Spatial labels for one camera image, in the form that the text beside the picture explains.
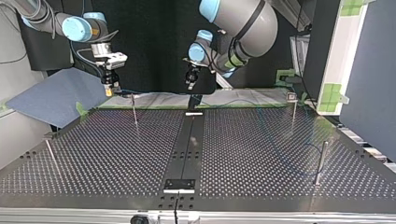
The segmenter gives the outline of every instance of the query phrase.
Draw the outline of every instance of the white panel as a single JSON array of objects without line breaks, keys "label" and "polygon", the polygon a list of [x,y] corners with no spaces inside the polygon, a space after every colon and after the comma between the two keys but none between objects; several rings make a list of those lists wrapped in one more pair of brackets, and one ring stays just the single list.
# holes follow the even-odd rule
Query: white panel
[{"label": "white panel", "polygon": [[[16,16],[6,7],[2,9],[18,27]],[[33,72],[29,60],[6,63],[22,57],[26,52],[21,34],[16,31],[0,10],[0,103],[20,94],[44,79],[42,72]],[[0,106],[0,169],[22,153],[40,143],[50,126]]]},{"label": "white panel", "polygon": [[[12,11],[6,7],[2,9],[18,27]],[[0,63],[14,61],[23,56],[26,49],[21,34],[12,28],[1,10],[0,30]],[[44,79],[42,72],[31,71],[27,57],[17,63],[0,64],[0,78],[0,101],[20,94]]]},{"label": "white panel", "polygon": [[0,169],[37,146],[50,126],[13,112],[0,118]]},{"label": "white panel", "polygon": [[[361,38],[361,29],[366,17],[367,7],[367,5],[364,5],[361,8],[361,14],[359,16],[339,16],[323,77],[322,89],[318,99],[319,102],[321,101],[321,95],[326,83],[341,84],[341,94],[344,95],[346,93],[347,83]],[[342,105],[343,104],[338,104],[335,112],[319,112],[319,114],[323,116],[339,116],[341,114]]]}]

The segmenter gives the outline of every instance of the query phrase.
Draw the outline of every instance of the perforated metal table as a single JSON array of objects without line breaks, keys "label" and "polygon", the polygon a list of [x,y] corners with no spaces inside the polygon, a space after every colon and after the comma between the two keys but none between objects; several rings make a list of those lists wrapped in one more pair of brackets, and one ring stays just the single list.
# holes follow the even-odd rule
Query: perforated metal table
[{"label": "perforated metal table", "polygon": [[[184,114],[139,110],[136,126],[131,110],[92,111],[0,171],[0,207],[396,214],[396,175],[312,111]],[[195,193],[164,194],[168,179]]]}]

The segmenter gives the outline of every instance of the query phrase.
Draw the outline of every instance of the wire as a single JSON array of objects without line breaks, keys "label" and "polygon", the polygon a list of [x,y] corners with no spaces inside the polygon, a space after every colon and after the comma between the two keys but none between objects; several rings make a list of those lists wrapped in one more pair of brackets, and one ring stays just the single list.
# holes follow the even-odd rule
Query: wire
[{"label": "wire", "polygon": [[84,12],[85,12],[85,0],[82,0],[82,12],[81,12],[81,17],[84,16]]},{"label": "wire", "polygon": [[91,64],[91,63],[88,63],[88,62],[84,61],[84,58],[78,56],[78,54],[76,53],[76,50],[75,50],[75,48],[74,48],[74,46],[73,46],[73,42],[72,42],[72,41],[70,41],[70,49],[72,50],[73,54],[74,54],[79,60],[83,61],[85,64],[87,64],[89,67],[91,67],[91,68],[96,72],[97,77],[101,77],[101,76],[102,76],[102,72],[100,71],[100,69],[99,69],[96,65],[93,65],[93,64]]},{"label": "wire", "polygon": [[299,53],[298,53],[298,46],[297,46],[298,26],[300,25],[300,19],[301,19],[301,15],[302,15],[302,13],[303,13],[304,3],[305,3],[305,0],[303,0],[303,2],[301,3],[300,11],[299,11],[299,13],[298,13],[297,25],[296,25],[297,31],[296,31],[295,41],[294,41],[294,42],[295,42],[295,48],[296,48],[297,65],[298,65],[298,70],[300,71],[300,75],[297,75],[297,74],[296,74],[296,76],[301,78],[301,81],[303,82],[303,86],[304,86],[304,89],[305,89],[306,94],[308,95],[309,100],[311,101],[311,103],[312,103],[312,105],[314,106],[315,110],[318,110],[317,106],[316,106],[315,103],[314,103],[314,100],[312,99],[311,94],[309,93],[308,88],[306,87],[305,80],[304,80],[304,78],[303,78],[304,72],[303,72],[303,70],[301,70],[300,59],[299,59]]},{"label": "wire", "polygon": [[178,224],[178,216],[177,216],[178,196],[179,196],[179,193],[177,194],[177,199],[176,199],[176,203],[175,203],[175,210],[174,210],[175,224]]},{"label": "wire", "polygon": [[83,56],[80,54],[81,52],[84,52],[84,51],[92,51],[92,49],[79,49],[79,50],[77,50],[77,55],[78,55],[84,62],[96,65],[96,63],[94,63],[94,62],[91,61],[91,60],[88,60],[87,58],[83,57]]},{"label": "wire", "polygon": [[27,56],[27,52],[25,52],[25,53],[23,54],[23,56],[20,57],[19,59],[12,60],[12,61],[9,61],[9,62],[0,62],[0,64],[17,63],[17,62],[22,61],[24,58],[26,58],[26,56]]},{"label": "wire", "polygon": [[101,42],[101,41],[110,41],[118,33],[119,33],[119,30],[116,30],[113,33],[110,33],[108,35],[102,36],[102,37],[100,37],[98,39],[95,39],[93,41],[87,41],[86,43],[96,43],[96,42]]}]

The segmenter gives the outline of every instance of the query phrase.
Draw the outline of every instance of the metal rod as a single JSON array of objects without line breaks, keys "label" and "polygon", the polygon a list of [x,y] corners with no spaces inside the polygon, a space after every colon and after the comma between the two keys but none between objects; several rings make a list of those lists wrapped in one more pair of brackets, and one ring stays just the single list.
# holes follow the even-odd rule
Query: metal rod
[{"label": "metal rod", "polygon": [[326,155],[327,155],[327,148],[329,146],[329,142],[324,141],[323,142],[323,146],[322,146],[322,151],[320,154],[320,161],[319,161],[319,165],[318,165],[318,172],[317,172],[317,176],[315,178],[315,185],[319,185],[320,183],[320,179],[321,179],[321,175],[323,172],[323,167],[324,167],[324,163],[325,163],[325,159],[326,159]]},{"label": "metal rod", "polygon": [[294,110],[293,110],[293,121],[294,121],[294,120],[295,120],[295,118],[296,118],[297,103],[298,103],[298,101],[296,101],[296,102],[294,103]]},{"label": "metal rod", "polygon": [[137,124],[136,106],[134,102],[134,94],[132,93],[132,108],[134,110],[134,124]]},{"label": "metal rod", "polygon": [[53,154],[52,147],[50,146],[50,140],[46,140],[47,148],[49,149],[49,154],[53,160],[56,161],[55,155]]}]

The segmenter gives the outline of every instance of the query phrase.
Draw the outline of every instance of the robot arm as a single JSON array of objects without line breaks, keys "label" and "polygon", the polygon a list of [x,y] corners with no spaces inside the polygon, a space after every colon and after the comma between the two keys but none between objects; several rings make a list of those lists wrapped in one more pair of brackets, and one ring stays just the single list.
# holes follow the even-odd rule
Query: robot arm
[{"label": "robot arm", "polygon": [[117,33],[109,34],[103,13],[85,13],[83,18],[55,13],[46,0],[7,0],[14,7],[23,22],[37,31],[66,36],[71,41],[90,43],[95,64],[103,69],[102,83],[106,95],[111,96],[113,89],[119,87],[119,77],[115,69],[123,67],[128,57],[122,53],[113,53],[110,40]]},{"label": "robot arm", "polygon": [[187,83],[194,84],[201,66],[230,77],[236,68],[248,59],[260,57],[274,45],[277,36],[277,18],[273,8],[264,0],[202,0],[201,14],[233,37],[228,51],[219,55],[210,44],[213,35],[201,30],[191,44],[191,70]]}]

